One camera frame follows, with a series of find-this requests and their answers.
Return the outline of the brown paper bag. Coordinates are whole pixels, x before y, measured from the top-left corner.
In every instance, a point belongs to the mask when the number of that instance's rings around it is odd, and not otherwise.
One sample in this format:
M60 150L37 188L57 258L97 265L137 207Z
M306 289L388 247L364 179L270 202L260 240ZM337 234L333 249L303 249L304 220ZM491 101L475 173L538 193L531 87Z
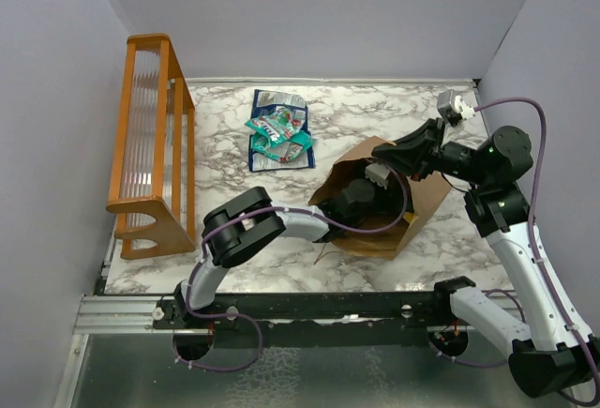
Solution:
M376 234L357 234L332 227L323 242L353 256L393 260L435 214L450 186L439 174L420 182L391 174L388 189L373 184L365 178L365 168L372 163L373 148L381 144L390 143L371 136L341 156L308 203L341 224L382 229ZM416 215L412 224L403 219L406 212Z

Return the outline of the blue snack bag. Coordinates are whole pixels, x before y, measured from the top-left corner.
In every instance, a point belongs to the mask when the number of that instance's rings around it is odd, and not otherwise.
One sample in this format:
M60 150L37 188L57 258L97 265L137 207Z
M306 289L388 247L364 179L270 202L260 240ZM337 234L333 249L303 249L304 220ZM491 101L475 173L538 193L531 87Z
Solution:
M288 141L270 147L267 139L259 134L251 135L249 138L248 169L252 173L314 168L312 146Z
M277 108L288 108L294 118L304 121L301 130L308 132L308 106L301 96L272 90L254 90L251 118L271 114Z

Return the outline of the teal snack packet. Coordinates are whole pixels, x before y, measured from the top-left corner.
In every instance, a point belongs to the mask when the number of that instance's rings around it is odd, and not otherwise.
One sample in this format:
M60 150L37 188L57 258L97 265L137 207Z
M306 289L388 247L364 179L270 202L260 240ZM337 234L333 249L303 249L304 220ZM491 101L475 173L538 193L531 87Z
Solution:
M270 145L290 140L301 131L304 121L294 118L288 108L277 108L273 113L250 118L246 126L266 137Z
M250 137L250 149L253 152L260 153L277 162L294 161L307 152L312 145L312 137L304 131L298 132L290 140L278 145L270 145L268 139L260 133L255 133Z

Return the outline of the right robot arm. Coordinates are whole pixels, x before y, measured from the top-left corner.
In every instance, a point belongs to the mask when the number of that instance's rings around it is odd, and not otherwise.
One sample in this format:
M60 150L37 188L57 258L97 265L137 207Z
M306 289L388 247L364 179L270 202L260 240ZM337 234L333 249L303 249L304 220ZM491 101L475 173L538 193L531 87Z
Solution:
M470 184L464 195L468 217L499 258L526 320L503 311L466 278L435 284L432 317L443 325L460 319L478 330L507 358L515 383L531 398L591 381L599 371L599 339L560 284L517 185L533 166L529 136L504 126L473 149L445 142L444 131L440 118L429 119L371 155L414 181L440 173Z

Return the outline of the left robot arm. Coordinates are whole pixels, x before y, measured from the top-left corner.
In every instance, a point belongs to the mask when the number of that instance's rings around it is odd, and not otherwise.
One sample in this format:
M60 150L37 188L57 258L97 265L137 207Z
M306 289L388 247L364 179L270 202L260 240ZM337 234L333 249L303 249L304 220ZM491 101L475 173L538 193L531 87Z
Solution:
M186 327L201 325L229 270L279 237L330 243L369 230L368 216L384 208L387 195L386 188L366 178L354 179L337 196L306 207L274 203L263 187L247 190L204 218L202 257L175 290L174 316Z

